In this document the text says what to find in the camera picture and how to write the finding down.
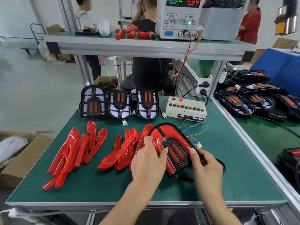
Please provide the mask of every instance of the voltage display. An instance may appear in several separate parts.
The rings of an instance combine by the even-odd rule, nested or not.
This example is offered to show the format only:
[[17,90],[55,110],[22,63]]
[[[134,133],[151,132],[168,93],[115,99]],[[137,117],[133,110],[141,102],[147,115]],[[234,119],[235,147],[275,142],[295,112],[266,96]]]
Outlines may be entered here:
[[199,8],[201,0],[167,0],[167,6]]

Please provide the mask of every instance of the red shirt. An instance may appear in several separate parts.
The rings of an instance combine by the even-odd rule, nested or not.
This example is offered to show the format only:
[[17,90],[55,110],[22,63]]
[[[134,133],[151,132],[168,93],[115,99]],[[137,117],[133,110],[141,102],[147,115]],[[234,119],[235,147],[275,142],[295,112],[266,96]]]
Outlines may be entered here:
[[261,12],[255,11],[252,16],[250,16],[250,13],[247,13],[242,21],[241,26],[244,26],[246,30],[239,31],[238,37],[241,37],[241,41],[246,43],[257,43],[257,34],[258,29],[260,27],[260,20],[261,20]]

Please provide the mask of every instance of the black shirt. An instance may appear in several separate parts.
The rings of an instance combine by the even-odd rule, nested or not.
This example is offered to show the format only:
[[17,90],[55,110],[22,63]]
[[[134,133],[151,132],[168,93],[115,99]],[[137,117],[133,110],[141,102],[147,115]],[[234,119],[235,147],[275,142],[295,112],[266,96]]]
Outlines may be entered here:
[[[155,23],[149,19],[134,21],[141,32],[155,32]],[[170,59],[133,57],[132,76],[138,88],[159,90],[160,82],[169,77]]]

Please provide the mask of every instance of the digital display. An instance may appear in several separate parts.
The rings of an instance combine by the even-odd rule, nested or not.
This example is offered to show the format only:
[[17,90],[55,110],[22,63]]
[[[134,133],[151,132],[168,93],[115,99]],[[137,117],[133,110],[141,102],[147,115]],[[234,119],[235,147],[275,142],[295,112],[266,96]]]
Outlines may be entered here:
[[167,0],[167,6],[199,8],[201,0]]

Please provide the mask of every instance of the person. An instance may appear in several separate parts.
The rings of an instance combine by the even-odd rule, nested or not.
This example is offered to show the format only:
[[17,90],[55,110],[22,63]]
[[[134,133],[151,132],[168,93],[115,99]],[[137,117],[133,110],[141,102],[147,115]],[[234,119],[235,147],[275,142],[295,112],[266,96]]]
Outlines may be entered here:
[[[91,16],[88,14],[88,11],[92,9],[91,0],[76,0],[79,6],[78,11],[76,12],[76,21],[79,30],[88,29],[91,32],[95,32],[96,25],[94,24]],[[104,61],[103,56],[95,56],[95,55],[86,55],[86,61],[90,65],[92,69],[93,80],[95,81],[98,76],[101,75],[101,65],[100,61]]]
[[[131,24],[138,26],[142,32],[155,32],[156,2],[157,0],[139,0],[137,14]],[[133,57],[132,74],[122,81],[121,90],[141,88],[170,93],[173,81],[168,75],[169,63],[170,59],[166,58]]]
[[[133,225],[150,202],[165,173],[168,154],[168,149],[165,148],[158,156],[152,140],[152,136],[144,138],[145,146],[138,151],[131,163],[132,182],[99,225]],[[215,225],[241,225],[222,197],[223,167],[212,154],[199,148],[197,150],[207,160],[207,165],[201,164],[196,150],[191,148],[194,183],[211,220]]]
[[258,7],[260,0],[250,0],[247,14],[242,20],[239,28],[238,39],[246,43],[257,43],[257,34],[260,27],[261,11]]

